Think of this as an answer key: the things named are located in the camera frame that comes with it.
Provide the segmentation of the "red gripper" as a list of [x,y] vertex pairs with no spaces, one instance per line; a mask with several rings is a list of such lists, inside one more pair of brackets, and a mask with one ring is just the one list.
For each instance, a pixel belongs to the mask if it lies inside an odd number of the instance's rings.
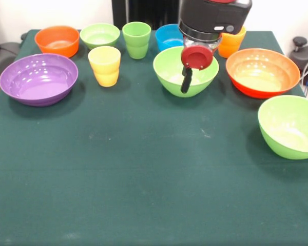
[[184,76],[181,84],[181,92],[188,92],[192,80],[192,69],[203,70],[210,66],[213,61],[213,52],[203,45],[184,47],[181,52],[181,62],[185,66],[182,70]]

